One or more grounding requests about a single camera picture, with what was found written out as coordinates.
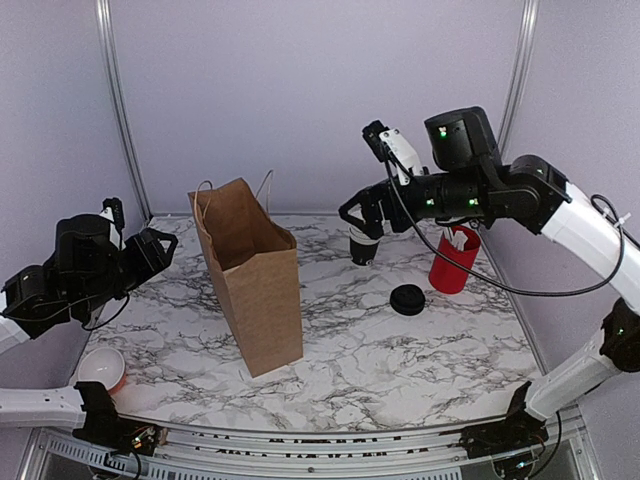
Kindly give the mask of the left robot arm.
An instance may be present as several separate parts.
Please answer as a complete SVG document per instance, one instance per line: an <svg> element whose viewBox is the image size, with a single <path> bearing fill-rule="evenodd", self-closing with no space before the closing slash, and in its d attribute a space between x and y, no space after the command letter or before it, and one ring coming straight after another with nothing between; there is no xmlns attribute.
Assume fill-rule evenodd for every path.
<svg viewBox="0 0 640 480"><path fill-rule="evenodd" d="M46 333L77 321L86 332L108 325L112 301L122 313L132 293L172 263L178 239L153 228L125 238L109 208L56 225L54 251L1 288L1 424L56 426L116 453L153 454L160 429L122 417L108 386L78 380L67 386L72 342Z"/></svg>

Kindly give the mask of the brown paper bag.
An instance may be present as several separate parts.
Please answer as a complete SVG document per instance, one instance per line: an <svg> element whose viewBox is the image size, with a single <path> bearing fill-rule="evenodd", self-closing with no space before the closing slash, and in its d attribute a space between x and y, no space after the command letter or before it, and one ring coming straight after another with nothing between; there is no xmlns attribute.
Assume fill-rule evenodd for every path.
<svg viewBox="0 0 640 480"><path fill-rule="evenodd" d="M247 182L188 194L214 293L252 377L303 357L297 242Z"/></svg>

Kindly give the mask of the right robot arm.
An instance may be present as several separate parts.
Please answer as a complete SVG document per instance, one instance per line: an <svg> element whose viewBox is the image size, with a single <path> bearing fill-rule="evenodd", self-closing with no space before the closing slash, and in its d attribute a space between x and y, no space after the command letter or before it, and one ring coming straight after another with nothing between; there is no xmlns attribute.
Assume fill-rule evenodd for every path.
<svg viewBox="0 0 640 480"><path fill-rule="evenodd" d="M590 274L587 284L552 282L539 289L506 285L522 297L571 298L610 288L616 300L598 330L543 376L518 387L503 417L463 428L471 458L547 441L548 421L605 381L639 369L639 244L601 194L586 194L543 158L505 163L485 111L478 106L428 118L424 127L436 171L423 165L402 133L380 121L362 130L383 180L358 191L339 210L355 242L372 248L387 232L417 230L423 220L451 229L511 220L567 250Z"/></svg>

